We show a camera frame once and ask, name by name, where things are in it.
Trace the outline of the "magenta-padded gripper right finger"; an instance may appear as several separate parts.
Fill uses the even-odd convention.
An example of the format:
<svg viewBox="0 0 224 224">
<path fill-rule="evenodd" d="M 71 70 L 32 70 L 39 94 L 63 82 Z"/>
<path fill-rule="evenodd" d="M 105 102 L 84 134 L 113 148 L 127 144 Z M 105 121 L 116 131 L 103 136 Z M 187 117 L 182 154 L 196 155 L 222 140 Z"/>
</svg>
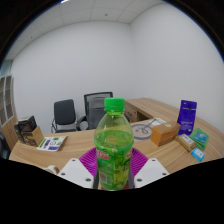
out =
<svg viewBox="0 0 224 224">
<path fill-rule="evenodd" d="M 128 176 L 130 189 L 146 186 L 168 175 L 169 172 L 156 158 L 148 159 L 139 150 L 135 148 L 132 149 Z"/>
</svg>

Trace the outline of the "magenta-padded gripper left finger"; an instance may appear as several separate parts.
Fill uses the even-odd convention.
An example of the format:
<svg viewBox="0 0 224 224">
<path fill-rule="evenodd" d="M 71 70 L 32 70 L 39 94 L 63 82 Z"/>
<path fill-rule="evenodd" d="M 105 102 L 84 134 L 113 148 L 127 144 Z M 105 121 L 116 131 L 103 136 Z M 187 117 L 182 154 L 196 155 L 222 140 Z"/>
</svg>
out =
<svg viewBox="0 0 224 224">
<path fill-rule="evenodd" d="M 90 149 L 80 158 L 71 158 L 58 176 L 81 187 L 97 189 L 99 175 L 96 149 Z"/>
</svg>

